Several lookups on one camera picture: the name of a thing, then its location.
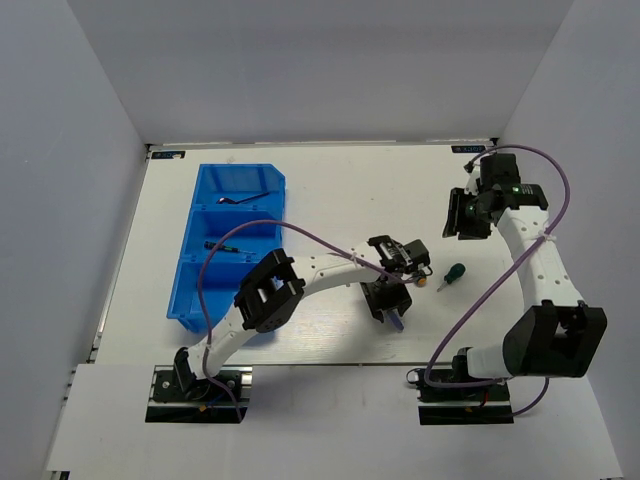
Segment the black green precision screwdriver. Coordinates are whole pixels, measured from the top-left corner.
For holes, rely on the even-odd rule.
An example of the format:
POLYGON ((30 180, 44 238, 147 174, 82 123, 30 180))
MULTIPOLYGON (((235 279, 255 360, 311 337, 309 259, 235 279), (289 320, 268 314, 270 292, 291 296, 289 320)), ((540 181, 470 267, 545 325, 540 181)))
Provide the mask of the black green precision screwdriver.
POLYGON ((238 247, 232 247, 225 244, 220 244, 219 242, 205 241, 203 243, 203 247, 206 250, 216 249, 220 252, 233 253, 233 254, 241 254, 241 255, 254 255, 254 252, 248 250, 242 250, 238 247))

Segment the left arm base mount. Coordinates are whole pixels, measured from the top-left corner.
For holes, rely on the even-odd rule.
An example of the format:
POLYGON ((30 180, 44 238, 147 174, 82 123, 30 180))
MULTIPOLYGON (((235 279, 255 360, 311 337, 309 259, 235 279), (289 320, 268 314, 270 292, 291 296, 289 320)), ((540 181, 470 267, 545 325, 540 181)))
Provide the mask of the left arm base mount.
MULTIPOLYGON (((251 367, 223 368, 216 379, 234 395, 244 417, 252 388, 251 367)), ((208 380, 198 380, 195 388, 184 393, 172 368, 154 369, 145 415, 146 423, 166 424, 240 424, 237 410, 228 393, 208 380)))

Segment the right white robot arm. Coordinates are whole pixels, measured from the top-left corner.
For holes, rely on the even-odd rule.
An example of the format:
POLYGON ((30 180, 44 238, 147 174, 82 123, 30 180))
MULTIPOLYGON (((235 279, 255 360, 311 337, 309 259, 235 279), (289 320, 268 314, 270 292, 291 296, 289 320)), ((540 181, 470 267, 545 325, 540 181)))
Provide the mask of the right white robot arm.
POLYGON ((490 347, 460 350, 462 367, 451 374, 453 390, 472 399, 489 381, 514 377, 580 378, 590 366, 607 327, 573 285, 561 260, 542 188, 521 180, 512 153, 491 153, 465 167, 469 181, 450 192, 444 237, 480 240, 498 231, 518 276, 524 313, 490 347))

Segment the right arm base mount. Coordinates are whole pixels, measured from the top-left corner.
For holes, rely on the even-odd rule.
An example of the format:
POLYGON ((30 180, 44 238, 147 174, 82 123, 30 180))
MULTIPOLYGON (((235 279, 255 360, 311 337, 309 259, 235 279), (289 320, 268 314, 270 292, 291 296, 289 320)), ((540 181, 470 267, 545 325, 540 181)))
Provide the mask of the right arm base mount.
POLYGON ((429 386, 424 380, 424 373, 424 368, 413 368, 405 375, 407 384, 418 392, 421 426, 499 425, 514 422, 506 384, 443 389, 429 386))

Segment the brown hex key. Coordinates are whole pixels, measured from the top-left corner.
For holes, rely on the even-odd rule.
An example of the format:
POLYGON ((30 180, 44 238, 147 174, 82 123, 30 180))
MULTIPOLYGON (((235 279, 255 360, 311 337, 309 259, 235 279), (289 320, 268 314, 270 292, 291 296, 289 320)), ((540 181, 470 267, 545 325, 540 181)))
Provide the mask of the brown hex key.
POLYGON ((258 199, 264 198, 264 197, 268 196, 269 194, 270 194, 270 192, 262 192, 260 194, 252 195, 252 196, 240 199, 240 200, 234 200, 234 202, 235 202, 236 205, 251 203, 251 202, 254 202, 254 201, 258 200, 258 199))
POLYGON ((225 205, 238 205, 240 204, 240 201, 231 199, 231 198, 227 198, 227 197, 222 197, 219 200, 217 200, 216 204, 225 204, 225 205))

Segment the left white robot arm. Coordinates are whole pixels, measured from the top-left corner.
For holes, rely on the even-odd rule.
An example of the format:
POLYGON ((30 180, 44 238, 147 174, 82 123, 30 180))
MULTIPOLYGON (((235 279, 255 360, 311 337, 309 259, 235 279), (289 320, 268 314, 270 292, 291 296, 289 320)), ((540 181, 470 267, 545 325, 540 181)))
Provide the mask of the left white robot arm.
POLYGON ((243 278, 226 315, 207 327, 206 336, 176 353, 174 381, 188 400, 202 398, 211 379, 245 343, 284 326, 303 299, 337 287, 359 285, 371 316, 401 330, 401 317, 412 305, 406 284, 425 284, 432 274, 430 263, 421 240, 401 244, 386 235, 344 257, 290 257, 278 248, 243 278))

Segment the blue handle red screwdriver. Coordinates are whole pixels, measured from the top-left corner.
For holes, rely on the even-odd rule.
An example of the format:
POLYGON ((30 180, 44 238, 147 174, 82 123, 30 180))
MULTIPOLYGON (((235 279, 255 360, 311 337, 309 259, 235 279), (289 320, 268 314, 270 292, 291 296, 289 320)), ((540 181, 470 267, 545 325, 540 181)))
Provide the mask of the blue handle red screwdriver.
POLYGON ((396 309, 388 310, 386 312, 386 314, 387 314, 387 318, 388 318, 389 322, 392 324, 392 326, 398 332, 402 332, 404 330, 404 324, 403 324, 401 316, 398 314, 398 311, 396 309))

